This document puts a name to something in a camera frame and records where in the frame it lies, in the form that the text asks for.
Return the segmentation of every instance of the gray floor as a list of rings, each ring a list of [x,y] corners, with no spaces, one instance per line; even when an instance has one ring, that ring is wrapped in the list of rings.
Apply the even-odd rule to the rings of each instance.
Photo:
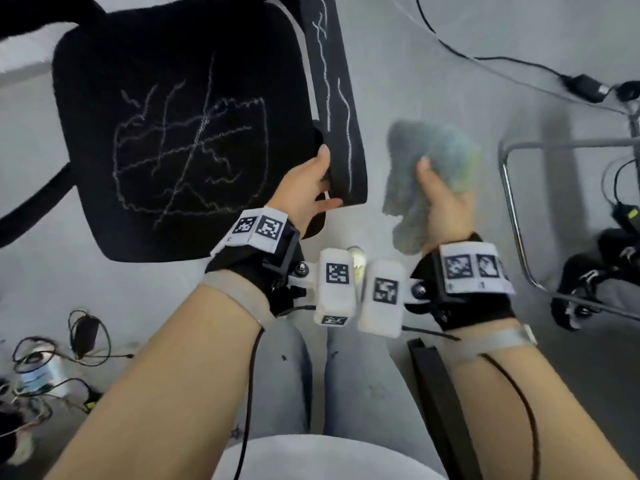
[[[418,16],[413,0],[399,1]],[[503,139],[625,137],[626,119],[517,86],[449,54],[408,23],[389,0],[337,0],[337,5],[367,155],[369,202],[332,212],[324,231],[305,244],[307,257],[314,260],[325,247],[359,245],[370,258],[414,265],[415,257],[404,257],[391,245],[397,219],[381,214],[389,170],[386,133],[398,118],[459,126],[485,152],[478,229],[504,255],[519,291],[517,313],[532,324],[542,350],[622,456],[640,472],[636,455],[640,331],[633,323],[606,315],[580,334],[565,333],[552,324],[548,300],[530,288],[519,271],[496,158]],[[640,0],[423,0],[423,5],[444,39],[469,54],[523,57],[573,75],[588,73],[607,83],[637,79],[640,72],[640,47],[635,43],[640,38],[636,22]],[[520,80],[562,92],[545,72],[491,64]],[[67,160],[49,74],[0,89],[0,148],[0,214],[4,214]],[[540,279],[552,280],[566,257],[591,247],[594,234],[612,225],[600,177],[608,163],[628,155],[626,150],[588,150],[515,156],[512,172],[519,216]],[[621,196],[638,200],[632,172],[621,178]],[[0,357],[7,357],[26,335],[65,340],[68,311],[77,306],[100,316],[117,344],[144,342],[195,286],[204,265],[108,261],[72,191],[30,233],[0,250],[0,339],[6,340]],[[319,387],[323,330],[308,317],[296,320],[319,366]],[[426,320],[411,316],[407,323],[426,324]],[[390,350],[409,379],[404,340],[391,342]],[[106,365],[87,377],[105,387],[120,370],[117,364]]]

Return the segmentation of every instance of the hand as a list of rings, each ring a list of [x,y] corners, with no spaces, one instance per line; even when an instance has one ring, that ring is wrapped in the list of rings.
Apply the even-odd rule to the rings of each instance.
[[[473,193],[454,194],[431,169],[427,157],[418,161],[415,176],[431,204],[427,223],[429,241],[422,247],[422,256],[441,244],[466,241],[475,230]]]
[[[315,158],[287,172],[276,193],[265,206],[288,214],[289,220],[300,231],[301,238],[316,214],[337,209],[342,205],[339,198],[316,201],[318,195],[329,190],[329,182],[323,180],[323,177],[329,169],[330,162],[331,153],[324,144]]]

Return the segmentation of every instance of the leg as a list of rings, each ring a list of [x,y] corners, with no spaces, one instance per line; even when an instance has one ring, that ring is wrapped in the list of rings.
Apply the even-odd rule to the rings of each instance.
[[[308,433],[311,386],[307,345],[293,323],[279,319],[258,345],[249,438]],[[227,447],[242,442],[245,419],[246,393]]]
[[[446,476],[385,339],[355,325],[328,331],[324,434],[384,446]]]

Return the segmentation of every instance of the forearm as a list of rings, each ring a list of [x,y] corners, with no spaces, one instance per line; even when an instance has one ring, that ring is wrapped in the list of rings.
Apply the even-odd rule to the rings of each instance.
[[[100,401],[47,480],[89,471],[95,480],[209,480],[259,330],[231,298],[198,287]]]
[[[472,339],[517,325],[509,319],[451,333]],[[540,478],[636,478],[536,347],[513,347],[491,355],[520,386],[535,414]],[[513,387],[482,358],[453,366],[451,375],[485,478],[530,478],[531,428]]]

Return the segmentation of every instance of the black chair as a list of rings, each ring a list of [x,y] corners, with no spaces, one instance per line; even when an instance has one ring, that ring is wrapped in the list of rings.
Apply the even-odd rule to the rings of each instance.
[[[103,254],[123,262],[208,256],[243,209],[332,150],[332,196],[367,200],[367,172],[334,0],[181,0],[105,13],[94,0],[0,0],[0,38],[71,21],[53,86],[69,163],[0,219],[0,247],[77,186]],[[318,233],[324,216],[310,227]]]

